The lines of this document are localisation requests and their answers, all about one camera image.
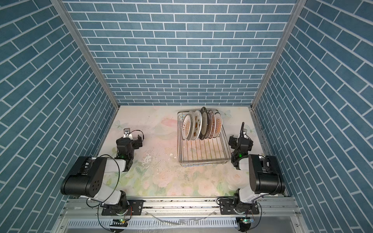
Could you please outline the black rimmed mosaic plate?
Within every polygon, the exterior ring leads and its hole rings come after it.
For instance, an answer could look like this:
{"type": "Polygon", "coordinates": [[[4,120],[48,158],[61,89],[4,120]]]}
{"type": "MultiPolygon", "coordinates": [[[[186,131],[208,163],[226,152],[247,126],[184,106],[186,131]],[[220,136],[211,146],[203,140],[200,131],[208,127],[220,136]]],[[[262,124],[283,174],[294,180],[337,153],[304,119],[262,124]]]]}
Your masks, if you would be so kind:
{"type": "Polygon", "coordinates": [[[199,139],[200,140],[204,140],[205,139],[205,135],[207,133],[207,126],[208,126],[207,109],[205,107],[201,108],[201,114],[202,114],[202,118],[201,118],[201,132],[200,132],[200,135],[199,135],[199,139]]]}

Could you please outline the white watermelon plate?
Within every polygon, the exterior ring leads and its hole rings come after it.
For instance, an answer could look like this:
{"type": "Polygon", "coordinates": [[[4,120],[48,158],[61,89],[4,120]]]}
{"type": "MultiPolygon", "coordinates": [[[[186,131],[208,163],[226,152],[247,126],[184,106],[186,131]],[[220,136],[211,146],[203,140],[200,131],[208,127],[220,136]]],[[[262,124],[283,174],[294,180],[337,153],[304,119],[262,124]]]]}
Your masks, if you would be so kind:
{"type": "Polygon", "coordinates": [[[196,110],[193,113],[193,130],[191,135],[191,140],[196,140],[201,132],[201,125],[202,125],[202,113],[200,110],[196,110]]]}

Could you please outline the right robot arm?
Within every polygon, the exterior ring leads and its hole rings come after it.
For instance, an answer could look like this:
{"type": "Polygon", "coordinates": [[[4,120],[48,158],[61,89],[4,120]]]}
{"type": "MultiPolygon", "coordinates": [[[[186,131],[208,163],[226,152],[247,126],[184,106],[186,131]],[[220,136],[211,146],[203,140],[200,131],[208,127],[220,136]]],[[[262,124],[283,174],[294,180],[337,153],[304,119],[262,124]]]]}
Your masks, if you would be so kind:
{"type": "Polygon", "coordinates": [[[231,163],[237,169],[249,173],[249,184],[239,188],[234,195],[234,205],[255,204],[264,196],[284,194],[286,185],[275,156],[250,154],[254,143],[241,134],[230,136],[228,145],[233,149],[231,163]]]}

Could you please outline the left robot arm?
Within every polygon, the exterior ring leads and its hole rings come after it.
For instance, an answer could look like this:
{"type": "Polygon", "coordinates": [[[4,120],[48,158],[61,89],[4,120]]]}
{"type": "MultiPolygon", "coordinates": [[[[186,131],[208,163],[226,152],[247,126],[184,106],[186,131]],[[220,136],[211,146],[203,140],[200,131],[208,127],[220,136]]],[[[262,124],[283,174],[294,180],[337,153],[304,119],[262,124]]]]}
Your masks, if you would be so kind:
{"type": "Polygon", "coordinates": [[[131,136],[116,140],[117,155],[99,157],[80,156],[63,180],[60,192],[66,196],[85,196],[99,204],[127,208],[126,194],[103,183],[104,175],[128,172],[133,164],[135,150],[142,147],[143,138],[131,136]]]}

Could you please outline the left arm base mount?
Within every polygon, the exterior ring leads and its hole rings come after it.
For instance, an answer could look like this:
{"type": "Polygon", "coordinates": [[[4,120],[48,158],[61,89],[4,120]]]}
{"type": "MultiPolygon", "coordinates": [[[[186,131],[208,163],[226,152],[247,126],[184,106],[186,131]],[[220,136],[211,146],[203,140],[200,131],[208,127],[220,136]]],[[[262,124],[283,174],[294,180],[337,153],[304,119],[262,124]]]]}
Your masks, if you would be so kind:
{"type": "Polygon", "coordinates": [[[142,213],[144,200],[120,201],[116,205],[102,205],[102,216],[139,216],[142,213]]]}

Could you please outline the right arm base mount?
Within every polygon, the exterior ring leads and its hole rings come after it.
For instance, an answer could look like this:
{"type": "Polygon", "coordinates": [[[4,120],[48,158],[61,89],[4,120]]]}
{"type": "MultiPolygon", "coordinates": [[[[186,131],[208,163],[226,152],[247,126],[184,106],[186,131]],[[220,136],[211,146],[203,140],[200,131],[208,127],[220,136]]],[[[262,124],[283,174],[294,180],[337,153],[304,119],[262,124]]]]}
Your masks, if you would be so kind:
{"type": "Polygon", "coordinates": [[[242,203],[238,199],[219,197],[216,203],[222,215],[258,215],[259,209],[256,204],[242,203]]]}

